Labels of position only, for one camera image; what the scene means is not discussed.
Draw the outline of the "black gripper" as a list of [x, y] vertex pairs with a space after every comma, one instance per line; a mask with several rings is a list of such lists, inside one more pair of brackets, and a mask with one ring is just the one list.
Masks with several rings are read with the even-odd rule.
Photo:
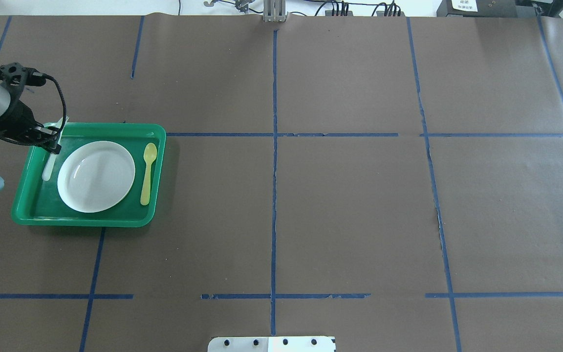
[[33, 112], [23, 102], [16, 102], [0, 117], [0, 138], [10, 143], [36, 146], [47, 153], [60, 154], [61, 144], [56, 139], [59, 135], [58, 126], [39, 126]]

